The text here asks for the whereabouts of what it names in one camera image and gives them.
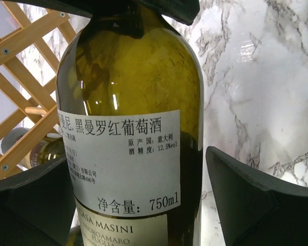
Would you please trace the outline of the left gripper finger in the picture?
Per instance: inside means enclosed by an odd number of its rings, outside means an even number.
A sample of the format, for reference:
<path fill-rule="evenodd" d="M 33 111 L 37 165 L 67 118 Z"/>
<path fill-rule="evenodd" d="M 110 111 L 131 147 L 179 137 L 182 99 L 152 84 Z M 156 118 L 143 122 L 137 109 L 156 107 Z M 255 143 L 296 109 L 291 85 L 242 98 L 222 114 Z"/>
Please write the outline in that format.
<path fill-rule="evenodd" d="M 206 163 L 226 245 L 308 245 L 308 188 L 216 147 L 206 149 Z"/>
<path fill-rule="evenodd" d="M 0 245 L 65 245 L 75 212 L 65 156 L 0 180 Z"/>

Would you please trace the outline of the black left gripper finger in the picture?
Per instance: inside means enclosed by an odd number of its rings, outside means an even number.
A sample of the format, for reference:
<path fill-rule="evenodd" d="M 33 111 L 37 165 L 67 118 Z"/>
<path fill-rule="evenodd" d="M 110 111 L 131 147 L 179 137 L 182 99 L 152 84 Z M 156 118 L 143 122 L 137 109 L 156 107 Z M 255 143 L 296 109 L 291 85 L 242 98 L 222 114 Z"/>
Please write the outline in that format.
<path fill-rule="evenodd" d="M 121 18 L 127 24 L 127 18 L 150 19 L 153 15 L 169 16 L 185 25 L 192 25 L 200 10 L 199 1 L 41 1 L 28 0 L 19 3 L 71 13 L 90 19 L 107 17 Z"/>

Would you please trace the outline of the green bottle white label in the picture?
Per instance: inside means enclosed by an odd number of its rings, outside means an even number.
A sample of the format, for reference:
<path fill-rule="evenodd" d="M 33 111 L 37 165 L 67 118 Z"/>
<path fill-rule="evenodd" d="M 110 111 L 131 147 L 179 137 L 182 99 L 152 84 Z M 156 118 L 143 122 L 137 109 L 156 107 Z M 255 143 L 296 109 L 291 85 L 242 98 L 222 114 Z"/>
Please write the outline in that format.
<path fill-rule="evenodd" d="M 91 19 L 56 100 L 84 245 L 199 245 L 203 77 L 161 16 Z"/>

